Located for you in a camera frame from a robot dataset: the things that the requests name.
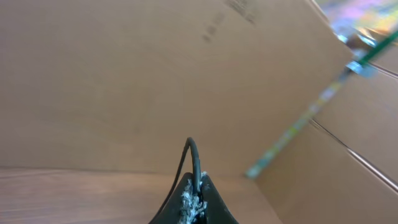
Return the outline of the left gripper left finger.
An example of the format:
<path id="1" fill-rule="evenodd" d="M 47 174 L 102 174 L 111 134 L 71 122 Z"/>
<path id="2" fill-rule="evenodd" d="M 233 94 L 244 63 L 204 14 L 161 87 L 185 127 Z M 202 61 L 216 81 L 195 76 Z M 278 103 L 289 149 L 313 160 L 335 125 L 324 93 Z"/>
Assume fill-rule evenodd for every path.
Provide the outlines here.
<path id="1" fill-rule="evenodd" d="M 187 172 L 179 180 L 163 210 L 151 221 L 150 224 L 177 224 L 181 217 L 182 194 L 192 174 Z"/>

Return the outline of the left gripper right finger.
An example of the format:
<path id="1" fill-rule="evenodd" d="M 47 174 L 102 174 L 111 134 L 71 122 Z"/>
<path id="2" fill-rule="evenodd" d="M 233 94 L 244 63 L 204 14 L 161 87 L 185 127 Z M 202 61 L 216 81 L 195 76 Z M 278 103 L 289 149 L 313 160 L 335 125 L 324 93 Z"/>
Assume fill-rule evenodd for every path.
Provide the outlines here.
<path id="1" fill-rule="evenodd" d="M 199 224 L 238 224 L 210 177 L 203 174 L 201 181 L 201 199 L 206 208 L 199 214 Z"/>

